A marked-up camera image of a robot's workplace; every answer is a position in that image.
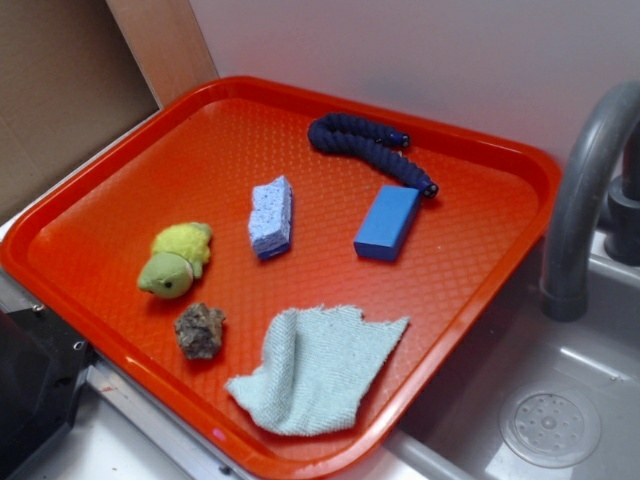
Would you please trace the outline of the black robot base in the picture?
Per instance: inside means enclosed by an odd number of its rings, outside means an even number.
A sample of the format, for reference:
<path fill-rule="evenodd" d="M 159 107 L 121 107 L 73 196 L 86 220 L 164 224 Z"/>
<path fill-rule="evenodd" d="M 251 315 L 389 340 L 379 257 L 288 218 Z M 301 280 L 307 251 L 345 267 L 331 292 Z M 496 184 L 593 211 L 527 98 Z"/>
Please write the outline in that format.
<path fill-rule="evenodd" d="M 1 477 L 15 479 L 73 428 L 89 342 L 51 309 L 1 314 Z"/>

